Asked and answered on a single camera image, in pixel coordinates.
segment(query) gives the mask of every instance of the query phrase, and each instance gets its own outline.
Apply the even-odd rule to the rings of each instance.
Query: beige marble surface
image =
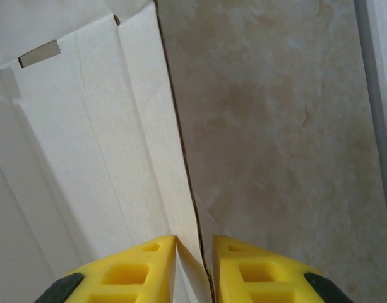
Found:
[[[203,227],[387,302],[387,217],[352,0],[158,0]]]

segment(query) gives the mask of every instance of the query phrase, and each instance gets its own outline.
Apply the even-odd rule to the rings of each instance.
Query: gap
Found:
[[[119,26],[119,25],[120,25],[120,19],[119,19],[119,17],[116,16],[116,15],[113,15],[113,19],[115,19],[116,25]]]
[[[60,53],[61,50],[57,40],[53,40],[20,56],[18,61],[21,68],[25,68],[29,65],[33,65],[40,61],[59,55]]]

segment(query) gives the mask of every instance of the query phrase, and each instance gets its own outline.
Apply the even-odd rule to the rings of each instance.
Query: white surface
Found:
[[[14,20],[0,30],[0,166],[53,275],[164,234],[201,264],[154,4],[108,1],[118,27],[98,1],[65,14],[53,2],[0,4]],[[20,68],[54,39],[59,55]],[[175,302],[188,291],[178,279]]]
[[[52,282],[49,264],[0,169],[0,302],[32,302]]]

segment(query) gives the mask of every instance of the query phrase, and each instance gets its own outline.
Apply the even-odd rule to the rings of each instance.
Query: white cardboard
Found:
[[[33,302],[35,294],[53,281],[49,264],[0,169],[0,302]]]
[[[164,234],[202,266],[155,5],[2,2],[0,166],[53,275]],[[208,298],[190,274],[177,267],[175,302]]]

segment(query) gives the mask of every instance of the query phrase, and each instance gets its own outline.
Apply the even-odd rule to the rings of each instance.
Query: black rubber edge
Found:
[[[65,303],[83,279],[84,275],[82,273],[73,273],[70,276],[58,279],[35,303]]]
[[[304,277],[325,303],[353,303],[331,280],[315,273],[305,273]]]

